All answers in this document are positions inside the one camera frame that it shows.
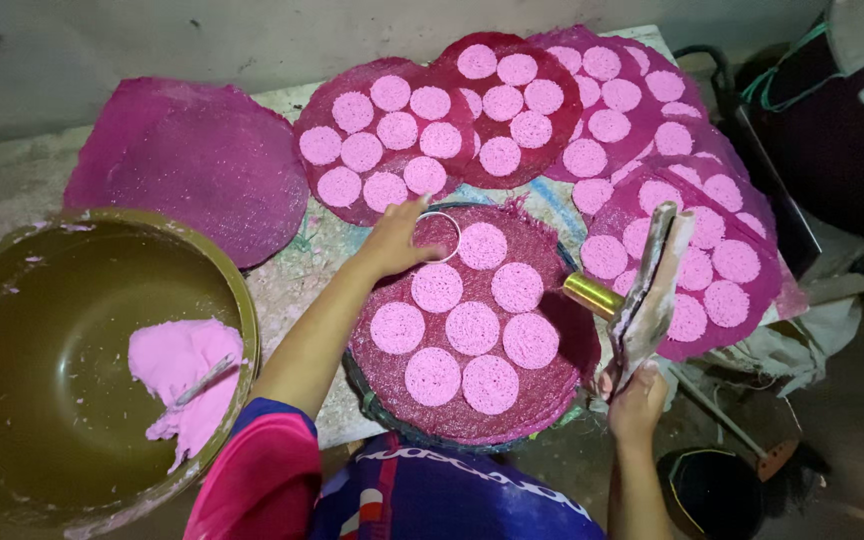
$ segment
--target hand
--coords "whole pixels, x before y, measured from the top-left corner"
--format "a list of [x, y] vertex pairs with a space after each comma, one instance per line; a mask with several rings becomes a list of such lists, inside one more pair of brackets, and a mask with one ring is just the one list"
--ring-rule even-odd
[[608, 428], [621, 451], [647, 451], [651, 460], [652, 436], [666, 405], [668, 383], [654, 360], [642, 362], [628, 386], [608, 408]]
[[448, 255], [443, 246], [417, 248], [412, 245], [416, 220], [428, 208], [428, 197], [423, 195], [416, 201], [386, 206], [385, 213], [352, 258], [369, 273], [370, 278], [378, 281], [416, 264], [444, 259]]

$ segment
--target concrete wall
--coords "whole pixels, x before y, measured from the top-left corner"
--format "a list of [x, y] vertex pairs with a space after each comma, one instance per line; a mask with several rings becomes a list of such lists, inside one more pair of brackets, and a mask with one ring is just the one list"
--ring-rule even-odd
[[434, 59], [480, 30], [658, 24], [674, 49], [742, 57], [794, 40], [827, 0], [0, 0], [0, 136], [90, 124], [120, 79], [265, 92], [382, 56]]

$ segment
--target pink sleeve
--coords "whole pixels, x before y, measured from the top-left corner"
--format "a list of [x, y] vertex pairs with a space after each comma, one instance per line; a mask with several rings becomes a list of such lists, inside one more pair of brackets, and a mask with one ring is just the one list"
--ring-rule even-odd
[[305, 538], [321, 484], [319, 446], [303, 418], [266, 414], [219, 454], [183, 538]]

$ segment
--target pink dough scraps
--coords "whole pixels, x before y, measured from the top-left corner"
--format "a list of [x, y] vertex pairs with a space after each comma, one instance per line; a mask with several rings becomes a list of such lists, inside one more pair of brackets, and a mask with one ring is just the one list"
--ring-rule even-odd
[[582, 67], [599, 81], [610, 81], [622, 70], [622, 60], [609, 47], [590, 47], [582, 54]]
[[519, 397], [519, 374], [498, 356], [479, 356], [465, 366], [462, 394], [470, 407], [483, 414], [508, 411]]
[[496, 122], [512, 120], [522, 110], [525, 98], [514, 86], [503, 84], [489, 88], [482, 98], [482, 111]]
[[426, 407], [447, 403], [462, 385], [462, 370], [452, 354], [438, 347], [426, 347], [409, 358], [405, 367], [405, 389]]
[[505, 234], [495, 225], [473, 223], [462, 230], [459, 259], [473, 270], [496, 268], [509, 249]]
[[332, 104], [332, 118], [349, 134], [364, 130], [375, 113], [372, 102], [362, 92], [345, 92]]
[[734, 328], [749, 318], [749, 295], [731, 281], [722, 279], [709, 285], [703, 302], [716, 326]]
[[454, 158], [462, 150], [462, 133], [449, 122], [434, 122], [422, 130], [418, 148], [432, 158]]
[[742, 192], [738, 190], [736, 181], [724, 174], [707, 179], [702, 191], [731, 213], [742, 210]]
[[669, 325], [668, 338], [682, 343], [690, 343], [706, 333], [709, 319], [702, 304], [688, 294], [675, 295], [675, 311]]
[[518, 367], [546, 367], [559, 353], [559, 333], [546, 317], [521, 313], [511, 318], [502, 332], [502, 347]]
[[712, 252], [712, 265], [723, 278], [737, 284], [748, 284], [762, 270], [759, 254], [741, 240], [723, 240], [716, 246]]
[[487, 45], [478, 43], [466, 47], [456, 61], [456, 68], [459, 69], [459, 73], [462, 73], [466, 79], [473, 80], [485, 79], [496, 73], [497, 65], [496, 53]]
[[595, 139], [602, 142], [622, 141], [631, 129], [629, 118], [610, 108], [596, 110], [588, 119], [588, 130]]
[[519, 168], [521, 160], [519, 144], [507, 136], [487, 140], [479, 151], [479, 163], [492, 176], [509, 176]]
[[536, 78], [536, 74], [539, 73], [539, 64], [530, 55], [507, 55], [498, 60], [498, 67], [495, 68], [495, 71], [498, 73], [498, 78], [506, 85], [521, 87], [528, 85]]
[[448, 264], [426, 264], [412, 276], [412, 299], [428, 313], [445, 313], [462, 300], [462, 276]]
[[523, 110], [511, 119], [509, 131], [522, 148], [542, 148], [552, 139], [552, 121], [534, 110]]
[[348, 208], [359, 198], [362, 179], [348, 167], [338, 166], [318, 179], [318, 196], [330, 207]]
[[419, 118], [438, 120], [449, 114], [452, 99], [449, 97], [449, 92], [441, 88], [423, 86], [412, 92], [409, 106]]
[[392, 113], [409, 104], [412, 88], [409, 82], [398, 75], [384, 75], [372, 83], [368, 95], [376, 107]]
[[377, 172], [366, 180], [362, 187], [368, 207], [379, 214], [385, 214], [389, 205], [401, 205], [409, 197], [405, 181], [393, 173]]
[[368, 326], [372, 342], [380, 351], [403, 355], [419, 346], [426, 334], [426, 319], [414, 305], [390, 301], [378, 308]]
[[653, 71], [645, 76], [645, 84], [655, 99], [662, 103], [675, 101], [686, 91], [682, 77], [671, 71]]
[[405, 150], [419, 139], [419, 125], [408, 112], [390, 112], [378, 121], [375, 134], [389, 150]]
[[580, 138], [565, 147], [561, 162], [573, 175], [592, 178], [606, 168], [609, 158], [601, 144], [590, 138]]
[[630, 80], [609, 80], [602, 84], [602, 101], [613, 111], [628, 113], [639, 106], [642, 90]]
[[510, 262], [492, 276], [492, 297], [508, 313], [531, 312], [543, 299], [543, 279], [524, 262]]
[[357, 173], [375, 167], [381, 159], [382, 143], [371, 133], [357, 132], [342, 142], [342, 163]]
[[615, 236], [590, 236], [579, 250], [585, 271], [601, 280], [611, 280], [625, 271], [629, 255]]
[[335, 129], [318, 126], [298, 138], [298, 150], [314, 166], [327, 166], [342, 152], [342, 137]]
[[[215, 319], [163, 323], [140, 328], [128, 338], [128, 371], [168, 408], [226, 355], [241, 362], [242, 351], [238, 330]], [[186, 406], [167, 410], [146, 429], [149, 440], [178, 435], [169, 474], [195, 457], [218, 429], [233, 400], [237, 373], [229, 370]]]
[[551, 115], [559, 110], [566, 95], [552, 80], [535, 79], [525, 86], [525, 105], [536, 113]]
[[688, 211], [695, 215], [695, 232], [689, 245], [703, 250], [719, 245], [726, 235], [726, 220], [708, 206], [693, 206]]
[[572, 202], [579, 212], [595, 215], [612, 198], [612, 184], [607, 179], [580, 179], [572, 188]]
[[415, 195], [425, 195], [442, 191], [446, 186], [446, 168], [432, 157], [420, 155], [414, 157], [402, 171], [405, 186]]
[[705, 251], [689, 246], [678, 264], [678, 286], [685, 290], [702, 290], [713, 282], [713, 260]]
[[445, 318], [445, 337], [449, 344], [471, 357], [485, 354], [496, 346], [498, 328], [496, 313], [481, 301], [460, 303]]

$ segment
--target pink rice cracker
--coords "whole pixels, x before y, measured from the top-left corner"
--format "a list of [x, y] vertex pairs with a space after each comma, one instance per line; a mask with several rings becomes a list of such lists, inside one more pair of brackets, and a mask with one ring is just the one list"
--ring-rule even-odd
[[409, 358], [405, 368], [405, 389], [426, 407], [447, 403], [462, 385], [462, 370], [452, 354], [438, 347], [426, 347]]
[[518, 367], [540, 369], [559, 352], [559, 333], [546, 317], [536, 313], [515, 315], [502, 332], [502, 347]]
[[428, 313], [445, 313], [462, 300], [462, 276], [448, 264], [426, 264], [412, 276], [412, 300]]
[[445, 338], [463, 355], [477, 356], [498, 343], [498, 317], [481, 301], [465, 301], [445, 318]]
[[622, 243], [607, 234], [586, 238], [579, 253], [585, 271], [601, 280], [615, 278], [629, 264], [629, 255]]
[[498, 356], [479, 356], [465, 366], [462, 394], [475, 411], [499, 414], [508, 411], [519, 397], [519, 375]]
[[508, 313], [531, 312], [543, 299], [543, 279], [524, 262], [510, 262], [492, 276], [492, 297]]
[[495, 225], [473, 223], [462, 230], [459, 259], [474, 270], [496, 268], [505, 259], [508, 244]]
[[708, 318], [716, 326], [734, 328], [749, 318], [749, 294], [726, 279], [709, 285], [702, 301]]
[[379, 350], [403, 355], [419, 346], [426, 333], [426, 319], [414, 305], [390, 301], [378, 308], [368, 327]]
[[716, 246], [712, 252], [712, 265], [723, 278], [737, 284], [748, 284], [762, 270], [759, 254], [741, 240], [723, 240]]

